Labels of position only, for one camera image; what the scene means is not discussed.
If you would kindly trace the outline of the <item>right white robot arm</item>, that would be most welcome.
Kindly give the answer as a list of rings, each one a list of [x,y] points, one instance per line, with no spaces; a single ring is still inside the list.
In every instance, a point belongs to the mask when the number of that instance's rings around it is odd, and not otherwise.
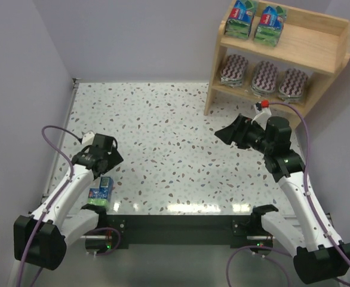
[[[350,243],[345,243],[327,219],[309,181],[305,165],[291,148],[287,119],[272,116],[262,128],[243,115],[215,132],[224,144],[263,154],[265,167],[287,196],[300,224],[297,230],[273,205],[252,210],[253,225],[274,235],[293,259],[300,280],[312,284],[344,276],[350,265]]]

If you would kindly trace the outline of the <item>purple zigzag sponge pack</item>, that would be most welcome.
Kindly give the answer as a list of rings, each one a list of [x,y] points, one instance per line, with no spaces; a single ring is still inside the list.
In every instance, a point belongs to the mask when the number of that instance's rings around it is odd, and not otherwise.
[[[299,69],[287,69],[278,86],[278,98],[287,103],[301,102],[305,96],[308,79],[308,75]]]
[[[278,68],[269,61],[259,62],[251,79],[251,90],[256,96],[269,96],[276,91]]]
[[[244,56],[238,54],[229,55],[225,66],[220,71],[220,82],[232,88],[241,87],[247,68],[248,60]]]

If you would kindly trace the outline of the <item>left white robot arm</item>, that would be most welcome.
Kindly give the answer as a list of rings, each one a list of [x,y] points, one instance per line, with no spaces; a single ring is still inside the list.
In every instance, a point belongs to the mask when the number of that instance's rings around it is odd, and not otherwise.
[[[15,259],[55,270],[72,243],[93,230],[104,230],[108,225],[105,207],[85,204],[74,217],[68,218],[68,214],[83,191],[122,161],[114,137],[93,135],[92,141],[69,160],[64,178],[46,201],[30,215],[16,219]]]

